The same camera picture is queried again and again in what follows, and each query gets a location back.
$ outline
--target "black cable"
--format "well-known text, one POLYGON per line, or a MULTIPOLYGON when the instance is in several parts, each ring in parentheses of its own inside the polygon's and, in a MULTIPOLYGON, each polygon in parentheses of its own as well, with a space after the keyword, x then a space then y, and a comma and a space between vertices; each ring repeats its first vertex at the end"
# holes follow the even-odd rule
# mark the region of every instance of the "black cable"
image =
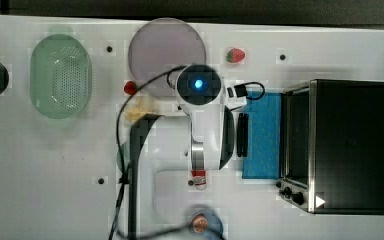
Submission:
POLYGON ((129 168, 130 168, 130 163, 129 163, 129 165, 127 165, 126 172, 123 173, 123 175, 120 178, 121 187, 120 187, 120 191, 118 192, 117 202, 115 204, 115 215, 114 215, 114 219, 113 219, 113 222, 111 225, 110 236, 108 237, 109 240, 112 240, 113 235, 114 235, 114 231, 116 228, 118 228, 117 227, 118 215, 120 213, 121 203, 123 202, 123 198, 124 198, 124 188, 125 188, 125 185, 127 184, 127 181, 128 181, 129 168))
POLYGON ((168 86, 169 86, 170 88, 172 88, 172 89, 176 89, 176 86, 175 86, 173 83, 170 82, 170 75, 171 75, 173 72, 177 72, 177 71, 180 71, 180 70, 182 70, 182 69, 183 69, 183 68, 181 68, 181 69, 176 69, 176 70, 173 70, 173 71, 167 73, 167 75, 166 75, 166 82, 167 82, 167 84, 168 84, 168 86))
POLYGON ((261 87, 261 90, 262 90, 261 94, 260 94, 260 96, 258 96, 256 98, 247 96, 246 99, 248 99, 248 100, 259 100, 259 99, 261 99, 264 96, 264 94, 266 94, 266 88, 264 87, 264 85, 262 83, 259 83, 259 82, 248 82, 248 83, 244 83, 243 85, 246 86, 246 85, 252 85, 252 84, 259 85, 261 87))
POLYGON ((166 76, 166 82, 167 82, 167 84, 168 84, 169 87, 171 87, 172 89, 175 89, 176 86, 174 86, 174 84, 170 82, 170 75, 171 75, 171 72, 167 74, 167 76, 166 76))
POLYGON ((207 231, 211 232, 212 234, 216 235, 218 238, 220 238, 220 240, 226 240, 224 237, 223 237, 223 233, 219 233, 218 231, 216 230, 213 230, 211 228, 207 228, 206 229, 207 231))

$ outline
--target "green plastic basket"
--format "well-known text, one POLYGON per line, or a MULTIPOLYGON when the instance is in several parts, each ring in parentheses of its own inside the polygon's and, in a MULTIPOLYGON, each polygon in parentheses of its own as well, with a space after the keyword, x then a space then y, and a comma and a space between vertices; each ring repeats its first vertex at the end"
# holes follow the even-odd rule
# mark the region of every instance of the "green plastic basket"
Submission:
POLYGON ((70 118, 86 106, 91 91, 91 62, 76 39, 56 34, 36 46, 30 62, 30 99, 40 113, 70 118))

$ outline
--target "black wire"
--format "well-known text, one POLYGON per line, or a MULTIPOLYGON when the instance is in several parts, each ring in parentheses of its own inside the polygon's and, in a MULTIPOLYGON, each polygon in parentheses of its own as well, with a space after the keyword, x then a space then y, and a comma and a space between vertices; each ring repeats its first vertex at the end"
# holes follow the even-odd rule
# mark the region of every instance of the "black wire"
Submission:
POLYGON ((115 215, 114 215, 114 219, 113 219, 113 222, 112 222, 112 225, 111 225, 110 236, 108 237, 109 240, 112 240, 115 229, 116 228, 118 229, 118 227, 117 227, 117 225, 118 225, 118 215, 120 213, 121 203, 123 202, 124 186, 125 186, 125 183, 123 182, 121 184, 120 191, 118 193, 118 199, 117 199, 117 203, 116 203, 116 206, 115 206, 115 215))
POLYGON ((218 231, 213 230, 213 229, 211 229, 211 228, 207 228, 206 230, 209 231, 209 232, 211 232, 212 234, 216 235, 218 238, 220 238, 220 240, 226 240, 226 239, 223 237, 223 233, 219 233, 218 231))
POLYGON ((247 96, 246 99, 248 99, 248 100, 259 100, 259 99, 261 99, 264 96, 264 94, 266 94, 266 88, 264 87, 264 85, 262 83, 259 83, 259 82, 248 82, 248 83, 244 83, 243 85, 246 86, 246 85, 252 85, 252 84, 259 85, 261 87, 261 90, 262 90, 261 94, 260 94, 260 96, 258 96, 256 98, 247 96))
POLYGON ((166 76, 166 82, 167 82, 167 84, 168 84, 169 87, 171 87, 172 89, 175 89, 176 86, 174 86, 174 84, 170 82, 170 75, 171 75, 171 72, 170 72, 170 73, 167 73, 167 76, 166 76))

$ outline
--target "white table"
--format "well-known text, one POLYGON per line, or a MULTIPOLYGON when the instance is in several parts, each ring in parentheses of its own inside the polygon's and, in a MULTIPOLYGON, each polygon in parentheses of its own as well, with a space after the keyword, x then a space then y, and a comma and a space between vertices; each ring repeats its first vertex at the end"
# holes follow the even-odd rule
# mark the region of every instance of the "white table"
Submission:
MULTIPOLYGON (((0 96, 0 240, 108 237, 117 193, 116 110, 131 79, 127 48, 144 23, 0 16, 0 62, 10 72, 10 87, 0 96), (31 53, 58 24, 73 29, 93 64, 90 102, 68 121, 47 119, 29 98, 31 53), (113 52, 106 52, 108 45, 113 52), (101 177, 104 185, 97 183, 101 177)), ((268 91, 315 78, 384 81, 384 31, 192 26, 206 44, 208 63, 221 75, 261 81, 268 91), (226 64, 228 47, 244 48, 245 63, 226 64), (286 61, 278 60, 280 54, 286 61)), ((226 169, 208 173, 204 192, 187 186, 188 173, 159 174, 158 211, 176 222, 188 206, 209 204, 230 240, 384 239, 384 216, 306 214, 281 200, 273 181, 243 181, 241 166, 233 157, 226 169)))

